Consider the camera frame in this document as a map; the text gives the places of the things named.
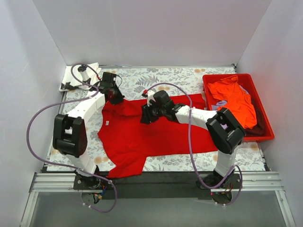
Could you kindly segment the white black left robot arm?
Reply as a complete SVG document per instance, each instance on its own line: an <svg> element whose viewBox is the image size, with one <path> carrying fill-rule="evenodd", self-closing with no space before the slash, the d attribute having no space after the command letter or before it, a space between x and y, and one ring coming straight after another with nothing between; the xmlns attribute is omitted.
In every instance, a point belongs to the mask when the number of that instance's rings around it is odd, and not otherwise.
<svg viewBox="0 0 303 227"><path fill-rule="evenodd" d="M84 176L84 183L90 189L100 186L101 178L95 174L97 165L89 157L86 124L94 113L107 102L112 105L124 101L119 87L100 87L99 92L89 91L83 101L66 114L58 114L54 119L53 148L65 155L76 167L76 172Z"/></svg>

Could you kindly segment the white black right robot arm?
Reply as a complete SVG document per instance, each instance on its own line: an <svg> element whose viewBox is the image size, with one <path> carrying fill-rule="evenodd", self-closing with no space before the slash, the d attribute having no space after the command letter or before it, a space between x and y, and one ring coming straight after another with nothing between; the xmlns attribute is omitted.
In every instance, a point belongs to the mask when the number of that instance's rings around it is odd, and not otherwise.
<svg viewBox="0 0 303 227"><path fill-rule="evenodd" d="M185 104L144 104L142 106L141 123L150 124L160 117L166 117L169 121L188 125L188 144L191 162L196 174L198 174L191 141L191 127L197 126L208 130L211 139L218 149L217 164L214 168L214 182L209 186L198 176L200 183L208 189L217 187L225 188L231 181L234 172L235 155L237 147L242 143L246 132L230 110L223 108L219 111L207 111L197 109Z"/></svg>

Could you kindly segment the red t shirt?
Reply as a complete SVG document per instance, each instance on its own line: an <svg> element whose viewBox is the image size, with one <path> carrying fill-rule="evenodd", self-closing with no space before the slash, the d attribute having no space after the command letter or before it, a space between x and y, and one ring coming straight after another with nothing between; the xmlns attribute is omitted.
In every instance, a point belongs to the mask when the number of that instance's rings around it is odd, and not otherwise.
<svg viewBox="0 0 303 227"><path fill-rule="evenodd" d="M140 123L145 99L124 100L102 109L103 123L98 137L108 158L115 164L109 178L140 175L148 157L189 154L188 125L160 117L154 123ZM194 154L217 151L209 132L191 127Z"/></svg>

